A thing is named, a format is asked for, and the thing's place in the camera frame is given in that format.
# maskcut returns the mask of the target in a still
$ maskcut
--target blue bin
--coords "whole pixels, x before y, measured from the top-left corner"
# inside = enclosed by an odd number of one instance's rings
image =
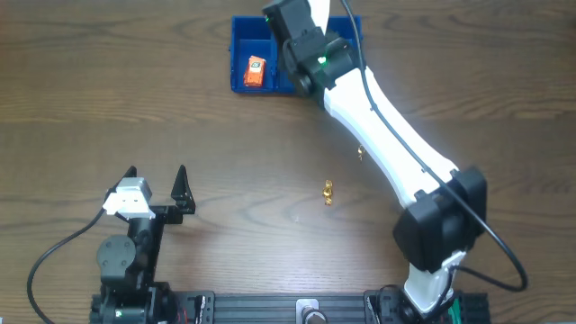
[[[360,16],[355,17],[356,27],[362,36]],[[337,32],[356,47],[352,23],[347,16],[328,19],[328,29]],[[262,16],[233,16],[230,50],[230,87],[239,94],[294,94],[294,85],[284,71],[278,68],[278,47],[274,36]],[[262,87],[244,86],[244,71],[250,56],[266,60]]]

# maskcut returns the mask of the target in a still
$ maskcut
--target wood grain surface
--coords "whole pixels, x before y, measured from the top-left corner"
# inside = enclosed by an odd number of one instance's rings
[[[34,261],[94,217],[130,166],[168,203],[180,164],[198,213],[167,227],[157,279],[216,293],[361,292],[402,283],[394,193],[311,101],[230,91],[230,17],[264,0],[0,2],[0,318],[39,323]],[[494,323],[576,320],[576,5],[354,1],[367,61],[422,137],[489,181],[489,220],[530,275],[490,293]],[[342,14],[333,1],[333,14]],[[334,183],[334,205],[321,190]],[[40,268],[38,303],[86,323],[101,221]],[[465,263],[515,283],[482,236]]]

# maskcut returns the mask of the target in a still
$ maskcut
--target gold object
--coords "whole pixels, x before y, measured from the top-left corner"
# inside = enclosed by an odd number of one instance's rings
[[[364,156],[365,152],[366,152],[366,150],[364,149],[364,147],[362,145],[360,145],[358,147],[358,158],[360,159],[360,162],[362,162],[362,157]]]
[[[326,186],[322,191],[322,195],[324,196],[325,199],[324,203],[327,206],[330,206],[332,204],[332,182],[330,180],[326,180]]]

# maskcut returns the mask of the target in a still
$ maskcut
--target orange tic tac box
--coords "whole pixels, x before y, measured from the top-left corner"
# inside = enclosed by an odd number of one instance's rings
[[[244,72],[244,86],[261,87],[264,83],[264,70],[266,60],[263,58],[251,56],[248,60],[246,72]]]

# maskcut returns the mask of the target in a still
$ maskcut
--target wooden table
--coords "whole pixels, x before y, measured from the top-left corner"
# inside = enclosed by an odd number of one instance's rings
[[[216,293],[361,292],[402,283],[394,193],[314,103],[230,91],[230,17],[266,1],[0,3],[0,317],[38,323],[30,267],[139,168],[170,203],[180,164],[198,213],[167,227],[157,280]],[[369,66],[424,139],[490,184],[489,220],[530,275],[490,293],[493,322],[576,319],[576,6],[570,1],[354,1]],[[342,14],[333,1],[333,14]],[[324,182],[334,205],[324,205]],[[40,268],[57,323],[84,323],[105,217]],[[465,262],[512,283],[487,236]]]

